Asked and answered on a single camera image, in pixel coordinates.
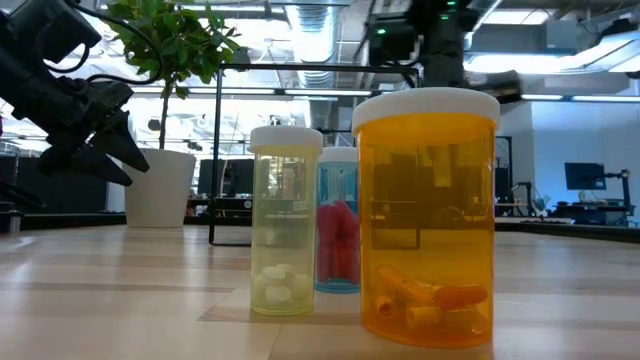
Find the pill bottle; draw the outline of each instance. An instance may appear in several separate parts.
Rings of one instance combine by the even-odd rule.
[[[493,162],[500,105],[465,89],[385,94],[354,110],[362,323],[425,347],[493,333]]]
[[[360,291],[358,150],[324,148],[318,164],[316,290]]]
[[[264,126],[251,132],[250,141],[255,154],[251,309],[268,315],[311,311],[322,134]]]

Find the potted plant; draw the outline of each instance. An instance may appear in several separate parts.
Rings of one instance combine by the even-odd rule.
[[[162,54],[163,67],[149,45],[139,36],[116,25],[116,39],[124,44],[125,60],[138,68],[138,74],[160,70],[164,81],[159,149],[142,149],[150,170],[140,173],[125,166],[133,185],[125,191],[127,224],[132,227],[180,227],[184,223],[187,201],[196,158],[164,149],[169,98],[175,94],[184,100],[188,89],[178,84],[190,76],[198,76],[205,84],[216,79],[220,64],[230,62],[239,49],[232,38],[235,29],[225,26],[209,4],[205,5],[207,24],[199,14],[175,1],[116,0],[107,12],[127,21],[145,34]]]

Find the white plant pot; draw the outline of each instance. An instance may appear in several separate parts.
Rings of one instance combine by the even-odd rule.
[[[175,228],[184,225],[196,157],[175,151],[141,149],[149,171],[124,165],[133,184],[125,188],[127,226]]]

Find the table surface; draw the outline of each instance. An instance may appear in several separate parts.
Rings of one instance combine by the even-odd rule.
[[[358,295],[252,315],[250,266],[249,248],[210,247],[206,227],[0,236],[0,359],[640,359],[638,245],[497,233],[494,342],[464,350],[368,333]]]

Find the white cap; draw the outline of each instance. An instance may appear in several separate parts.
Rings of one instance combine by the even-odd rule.
[[[251,131],[249,151],[255,153],[262,146],[306,146],[322,150],[322,134],[313,129],[272,125],[261,126]]]
[[[500,127],[500,103],[491,95],[458,88],[420,88],[376,96],[358,105],[351,131],[355,134],[360,126],[374,120],[420,113],[474,114]]]
[[[318,162],[358,162],[358,149],[346,146],[334,146],[322,149]]]

